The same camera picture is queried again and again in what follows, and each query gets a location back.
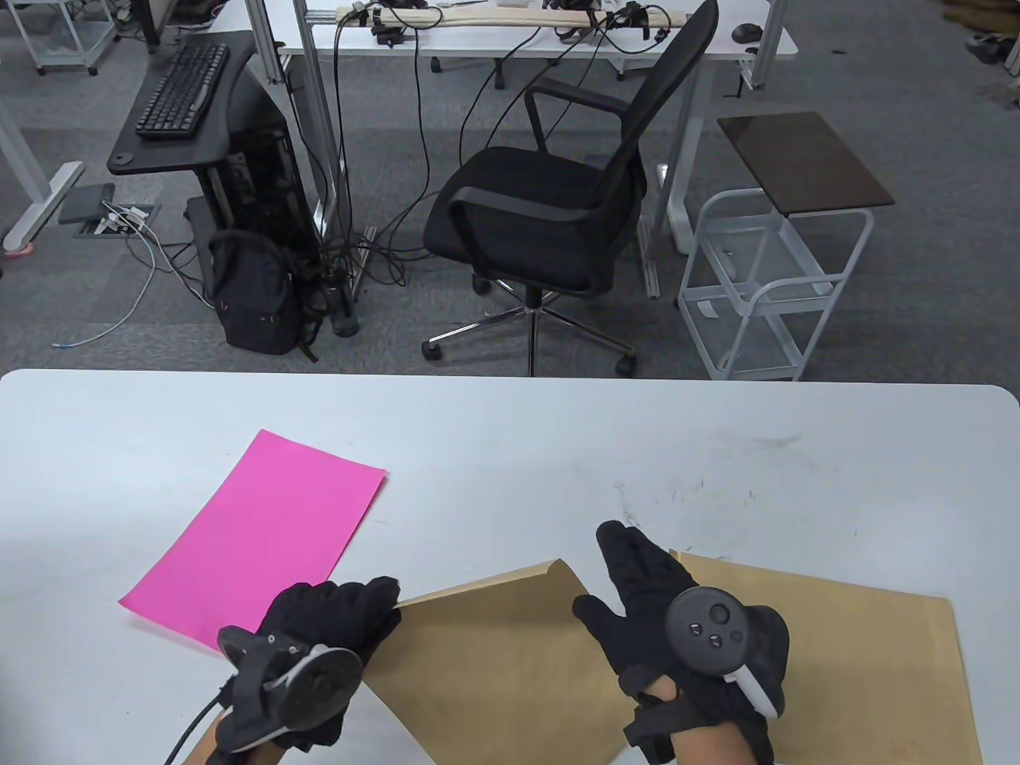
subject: controller button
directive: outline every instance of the controller button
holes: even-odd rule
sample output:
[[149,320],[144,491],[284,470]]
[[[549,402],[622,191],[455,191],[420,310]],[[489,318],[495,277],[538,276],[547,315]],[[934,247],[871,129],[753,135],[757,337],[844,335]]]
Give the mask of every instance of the controller button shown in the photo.
[[709,609],[708,614],[712,617],[712,621],[716,624],[725,624],[729,621],[729,609],[721,603],[716,603],[712,606],[712,608]]

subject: white cable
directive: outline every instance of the white cable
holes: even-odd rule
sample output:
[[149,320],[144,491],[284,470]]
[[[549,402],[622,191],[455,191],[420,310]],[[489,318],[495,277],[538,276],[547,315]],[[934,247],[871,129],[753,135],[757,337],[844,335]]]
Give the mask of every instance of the white cable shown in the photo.
[[[107,202],[103,202],[103,204],[106,205],[107,207],[110,207],[109,203],[107,203]],[[126,209],[124,207],[120,207],[120,212],[128,218],[124,222],[126,222],[128,225],[131,225],[136,232],[138,232],[138,235],[140,237],[142,237],[142,239],[145,239],[145,235],[143,235],[142,232],[139,231],[139,227],[135,226],[135,225],[132,225],[132,218],[131,218],[130,215],[128,215]],[[152,228],[149,226],[149,224],[143,221],[142,223],[140,223],[140,225],[141,225],[141,227],[143,230],[149,232],[149,235],[152,237],[152,239],[156,243],[156,247],[158,247],[159,251],[163,254],[163,260],[166,261],[166,266],[171,271],[173,271],[174,275],[176,275],[176,277],[181,282],[181,284],[184,285],[184,288],[188,292],[190,292],[192,295],[194,295],[196,298],[198,298],[199,300],[201,300],[202,303],[205,304],[206,308],[209,308],[211,310],[216,310],[215,306],[213,306],[212,303],[210,303],[208,300],[206,300],[202,296],[202,294],[200,292],[198,292],[194,287],[192,287],[187,282],[185,282],[185,277],[182,275],[181,269],[177,268],[176,263],[174,263],[172,260],[170,260],[170,257],[166,254],[166,250],[163,248],[163,243],[159,241],[159,237],[156,236],[156,233],[154,231],[152,231]]]
[[[132,224],[130,220],[126,218],[126,216],[121,215],[116,210],[113,211],[113,214],[116,215],[122,222],[128,223],[128,225]],[[131,310],[128,311],[128,313],[125,313],[119,321],[117,321],[112,326],[103,329],[103,332],[99,333],[99,335],[94,335],[93,337],[87,340],[80,340],[76,343],[52,343],[51,344],[52,348],[67,350],[70,348],[80,348],[84,345],[88,345],[89,343],[94,343],[100,338],[105,338],[111,332],[117,329],[121,324],[123,324],[128,319],[132,317],[132,315],[135,313],[135,309],[138,308],[139,303],[142,302],[142,298],[144,298],[145,294],[149,291],[149,285],[152,284],[152,277],[156,275],[156,253],[153,252],[152,246],[149,244],[149,241],[145,239],[145,237],[142,237],[142,241],[145,242],[145,246],[149,250],[149,257],[152,259],[152,270],[149,271],[149,276],[148,278],[145,279],[145,284],[142,286],[142,292],[140,292],[138,294],[138,297],[135,298],[135,303],[132,305]]]

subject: wrist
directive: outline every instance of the wrist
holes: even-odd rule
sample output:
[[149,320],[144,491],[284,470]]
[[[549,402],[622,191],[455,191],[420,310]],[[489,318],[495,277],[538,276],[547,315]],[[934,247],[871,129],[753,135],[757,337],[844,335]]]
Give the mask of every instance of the wrist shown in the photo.
[[732,722],[681,730],[670,735],[679,765],[756,765],[757,760]]
[[645,693],[649,696],[654,696],[659,701],[673,701],[679,696],[682,696],[682,692],[676,686],[676,682],[669,675],[662,675],[645,688]]

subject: black backpack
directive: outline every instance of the black backpack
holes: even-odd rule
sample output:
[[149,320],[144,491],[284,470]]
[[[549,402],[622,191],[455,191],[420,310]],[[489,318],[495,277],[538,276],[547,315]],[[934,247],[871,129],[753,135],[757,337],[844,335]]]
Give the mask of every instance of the black backpack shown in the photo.
[[[303,274],[297,256],[263,234],[228,230],[209,239],[212,285],[208,298],[226,342],[255,353],[308,350],[321,324],[302,303]],[[306,327],[311,332],[306,335]]]

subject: chrome chair leg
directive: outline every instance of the chrome chair leg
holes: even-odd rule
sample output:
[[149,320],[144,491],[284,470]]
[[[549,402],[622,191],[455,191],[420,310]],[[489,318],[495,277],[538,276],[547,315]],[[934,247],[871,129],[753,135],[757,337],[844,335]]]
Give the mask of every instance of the chrome chair leg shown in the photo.
[[572,319],[569,316],[564,316],[559,311],[554,311],[551,308],[546,308],[546,306],[542,306],[541,311],[550,318],[554,318],[557,321],[566,324],[570,328],[576,329],[581,335],[586,335],[592,340],[595,340],[599,343],[602,343],[603,345],[607,345],[610,348],[619,351],[624,356],[633,356],[635,353],[632,346],[628,346],[626,343],[621,343],[615,338],[611,338],[605,333],[601,333],[598,329],[589,326],[588,324],[582,324],[580,321]]
[[478,321],[473,321],[470,324],[465,324],[464,326],[459,326],[456,329],[451,329],[448,333],[443,333],[442,335],[437,335],[435,338],[429,338],[425,341],[428,345],[435,345],[441,340],[448,340],[450,338],[456,338],[460,335],[467,335],[475,329],[480,329],[483,326],[493,326],[494,324],[501,324],[512,318],[516,318],[524,313],[524,306],[515,306],[509,310],[503,311],[503,313],[497,313],[495,316],[486,316],[483,319]]
[[498,278],[495,282],[493,282],[493,284],[496,285],[501,290],[503,290],[503,292],[505,292],[507,295],[511,296],[518,303],[522,302],[520,299],[520,295],[517,294],[517,291],[514,290],[512,287],[510,287],[510,285],[508,285],[503,279]]
[[527,376],[534,376],[534,354],[539,350],[539,311],[528,311],[530,332],[527,336]]

